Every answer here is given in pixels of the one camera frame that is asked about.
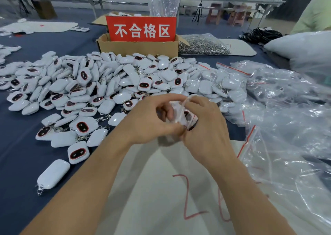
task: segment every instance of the blue table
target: blue table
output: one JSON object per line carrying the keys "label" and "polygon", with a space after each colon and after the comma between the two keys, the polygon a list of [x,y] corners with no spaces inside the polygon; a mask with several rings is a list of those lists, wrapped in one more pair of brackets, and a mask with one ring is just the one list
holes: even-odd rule
{"label": "blue table", "polygon": [[[0,44],[5,46],[22,46],[22,49],[6,58],[7,63],[13,61],[36,61],[47,51],[56,51],[58,56],[85,55],[97,51],[95,40],[102,35],[106,28],[96,25],[83,25],[90,27],[87,33],[67,31],[62,33],[34,33],[21,37],[1,37]],[[178,29],[178,34],[203,34],[203,30]],[[222,35],[220,29],[212,32],[218,38],[233,35]],[[254,57],[239,56],[195,56],[197,61],[203,61],[215,67],[217,61],[229,65],[230,62],[249,59],[257,62],[270,63],[259,46],[253,46],[257,51]],[[19,112],[10,112],[10,103],[6,101],[8,92],[0,91],[0,234],[17,235],[49,202],[64,183],[80,168],[82,163],[71,166],[69,172],[52,190],[45,191],[37,196],[35,188],[38,176],[56,159],[68,160],[67,147],[52,148],[50,142],[35,140],[35,135],[43,127],[41,120],[53,113],[56,109],[47,111],[40,109],[30,116],[23,116]],[[245,129],[228,122],[230,138],[243,141]]]}

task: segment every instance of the white mat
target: white mat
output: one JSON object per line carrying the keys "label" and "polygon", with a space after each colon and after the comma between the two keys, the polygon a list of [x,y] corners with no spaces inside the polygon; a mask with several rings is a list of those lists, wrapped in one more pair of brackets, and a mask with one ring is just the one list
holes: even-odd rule
{"label": "white mat", "polygon": [[256,51],[247,42],[238,39],[220,39],[228,48],[229,56],[254,56]]}
{"label": "white mat", "polygon": [[76,27],[76,22],[50,22],[50,21],[26,21],[23,23],[12,23],[0,28],[0,31],[6,32],[64,32],[72,27]]}
{"label": "white mat", "polygon": [[[231,143],[238,153],[243,142]],[[234,235],[232,222],[224,221],[229,219],[226,205],[221,201],[220,208],[218,198],[217,184],[182,143],[170,147],[159,147],[157,141],[135,145],[120,166],[95,234]],[[291,212],[277,208],[297,234],[321,234]],[[208,213],[192,217],[203,211]]]}

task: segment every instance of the person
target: person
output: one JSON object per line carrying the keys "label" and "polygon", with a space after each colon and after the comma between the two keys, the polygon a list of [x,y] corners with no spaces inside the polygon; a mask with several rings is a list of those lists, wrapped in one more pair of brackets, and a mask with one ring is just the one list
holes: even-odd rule
{"label": "person", "polygon": [[215,103],[199,96],[186,102],[185,108],[199,119],[192,130],[186,130],[179,123],[165,122],[166,118],[174,118],[169,102],[185,99],[184,95],[165,94],[138,102],[21,235],[94,234],[129,148],[168,134],[181,136],[192,156],[213,176],[224,196],[236,234],[294,235],[286,219],[235,156],[225,118]]}
{"label": "person", "polygon": [[324,30],[331,30],[331,0],[311,0],[291,31],[291,35]]}

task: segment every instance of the hand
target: hand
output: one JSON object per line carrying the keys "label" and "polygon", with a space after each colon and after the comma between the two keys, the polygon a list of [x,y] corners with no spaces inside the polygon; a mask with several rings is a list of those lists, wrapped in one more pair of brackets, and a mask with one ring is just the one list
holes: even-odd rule
{"label": "hand", "polygon": [[192,156],[208,170],[219,162],[235,158],[225,118],[216,103],[194,96],[185,108],[198,117],[196,126],[185,131],[182,140]]}
{"label": "hand", "polygon": [[180,94],[165,94],[145,97],[112,131],[129,139],[129,145],[142,144],[156,137],[169,134],[181,135],[185,128],[179,123],[165,123],[173,120],[174,111],[170,101],[184,101],[187,97]]}

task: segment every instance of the forearm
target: forearm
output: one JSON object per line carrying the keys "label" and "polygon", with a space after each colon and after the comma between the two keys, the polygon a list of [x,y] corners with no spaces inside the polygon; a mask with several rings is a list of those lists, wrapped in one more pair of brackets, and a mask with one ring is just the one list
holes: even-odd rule
{"label": "forearm", "polygon": [[214,167],[210,173],[224,197],[236,234],[296,234],[256,186],[246,167],[236,157],[225,160],[222,169]]}
{"label": "forearm", "polygon": [[94,234],[128,150],[111,133],[21,234]]}

